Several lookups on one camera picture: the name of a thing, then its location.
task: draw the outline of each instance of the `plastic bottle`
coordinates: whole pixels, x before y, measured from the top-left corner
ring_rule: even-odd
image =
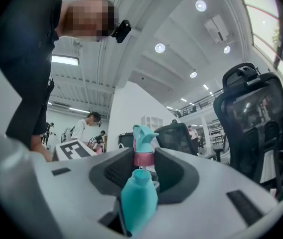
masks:
[[[145,169],[133,171],[121,191],[121,206],[126,229],[133,236],[148,223],[157,209],[157,204],[158,195],[150,172]]]

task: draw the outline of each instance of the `ceiling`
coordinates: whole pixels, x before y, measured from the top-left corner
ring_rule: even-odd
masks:
[[[165,106],[180,109],[221,88],[223,74],[243,61],[236,23],[224,0],[204,0],[207,10],[195,9],[197,0],[111,0],[120,21],[128,19],[132,31],[123,43],[114,38],[100,43],[62,37],[53,54],[79,58],[78,66],[52,64],[55,81],[50,101],[97,111],[109,117],[115,87],[137,83]],[[230,35],[215,44],[204,23],[219,14]],[[163,53],[155,45],[163,43]],[[193,71],[196,78],[190,78]],[[207,84],[210,90],[202,87]]]

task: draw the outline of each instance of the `ceiling light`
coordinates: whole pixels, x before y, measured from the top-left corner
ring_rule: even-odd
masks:
[[[90,113],[91,113],[91,112],[89,112],[89,111],[79,110],[79,109],[75,109],[75,108],[71,108],[71,107],[69,107],[69,109],[70,109],[71,111],[82,112],[82,113],[86,113],[86,114],[90,114]]]
[[[224,53],[227,54],[227,53],[230,52],[230,50],[231,50],[230,46],[226,46],[226,47],[224,48]]]
[[[198,0],[198,1],[196,1],[196,3],[195,3],[195,8],[196,8],[198,11],[205,11],[205,10],[206,10],[206,4],[205,4],[204,1]]]
[[[190,74],[191,78],[195,78],[196,76],[197,76],[197,72],[193,72],[193,73]]]
[[[165,45],[162,44],[162,43],[158,43],[155,47],[155,50],[158,52],[158,53],[162,53],[164,52],[166,49]]]
[[[73,65],[73,66],[78,66],[78,64],[79,64],[78,58],[56,56],[56,55],[52,56],[52,62],[68,64],[68,65]]]

